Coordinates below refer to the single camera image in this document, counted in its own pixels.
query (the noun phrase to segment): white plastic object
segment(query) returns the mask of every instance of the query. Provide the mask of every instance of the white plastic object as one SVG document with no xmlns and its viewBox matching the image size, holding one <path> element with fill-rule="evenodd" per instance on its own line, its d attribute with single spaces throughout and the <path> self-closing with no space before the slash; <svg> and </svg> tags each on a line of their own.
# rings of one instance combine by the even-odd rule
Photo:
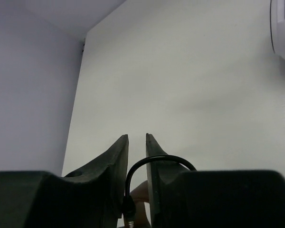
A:
<svg viewBox="0 0 285 228">
<path fill-rule="evenodd" d="M 270 28 L 272 48 L 285 59 L 285 0 L 271 0 Z"/>
</svg>

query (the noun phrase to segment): cable connector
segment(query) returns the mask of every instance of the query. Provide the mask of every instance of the cable connector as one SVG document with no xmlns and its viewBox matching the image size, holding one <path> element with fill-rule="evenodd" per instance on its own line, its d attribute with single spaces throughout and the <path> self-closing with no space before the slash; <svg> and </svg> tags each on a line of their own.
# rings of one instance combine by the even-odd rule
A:
<svg viewBox="0 0 285 228">
<path fill-rule="evenodd" d="M 123 197 L 122 213 L 125 220 L 128 222 L 129 227 L 134 227 L 136 207 L 131 196 Z"/>
</svg>

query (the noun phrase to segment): metal connector tip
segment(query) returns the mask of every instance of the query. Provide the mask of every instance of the metal connector tip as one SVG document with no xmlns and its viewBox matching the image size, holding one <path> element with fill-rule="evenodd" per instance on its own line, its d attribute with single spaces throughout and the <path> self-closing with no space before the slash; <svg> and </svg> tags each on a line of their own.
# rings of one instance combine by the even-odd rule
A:
<svg viewBox="0 0 285 228">
<path fill-rule="evenodd" d="M 129 224 L 129 228 L 134 228 L 134 221 L 129 221 L 128 224 Z"/>
</svg>

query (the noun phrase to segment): black cable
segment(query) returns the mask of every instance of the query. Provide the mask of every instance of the black cable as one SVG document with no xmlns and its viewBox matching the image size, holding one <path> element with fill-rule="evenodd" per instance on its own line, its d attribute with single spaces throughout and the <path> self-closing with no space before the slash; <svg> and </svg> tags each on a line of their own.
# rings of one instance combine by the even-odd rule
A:
<svg viewBox="0 0 285 228">
<path fill-rule="evenodd" d="M 134 166 L 132 166 L 125 180 L 125 190 L 124 190 L 124 198 L 123 198 L 123 205 L 122 205 L 123 216 L 129 222 L 130 227 L 133 227 L 134 216 L 136 213 L 135 203 L 132 197 L 130 196 L 130 183 L 131 183 L 132 176 L 135 173 L 135 171 L 141 166 L 147 163 L 150 163 L 150 162 L 155 162 L 155 161 L 171 161 L 171 162 L 175 161 L 179 164 L 186 166 L 190 171 L 196 171 L 196 168 L 187 160 L 174 156 L 174 155 L 168 155 L 168 154 L 150 156 L 150 157 L 140 160 Z"/>
</svg>

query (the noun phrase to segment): purple wall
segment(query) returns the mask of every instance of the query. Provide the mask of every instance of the purple wall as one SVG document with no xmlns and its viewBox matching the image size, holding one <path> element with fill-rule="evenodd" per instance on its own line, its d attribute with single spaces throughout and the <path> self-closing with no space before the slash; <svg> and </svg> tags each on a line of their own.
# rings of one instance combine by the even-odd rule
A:
<svg viewBox="0 0 285 228">
<path fill-rule="evenodd" d="M 81 47 L 0 0 L 0 170 L 61 174 Z"/>
</svg>

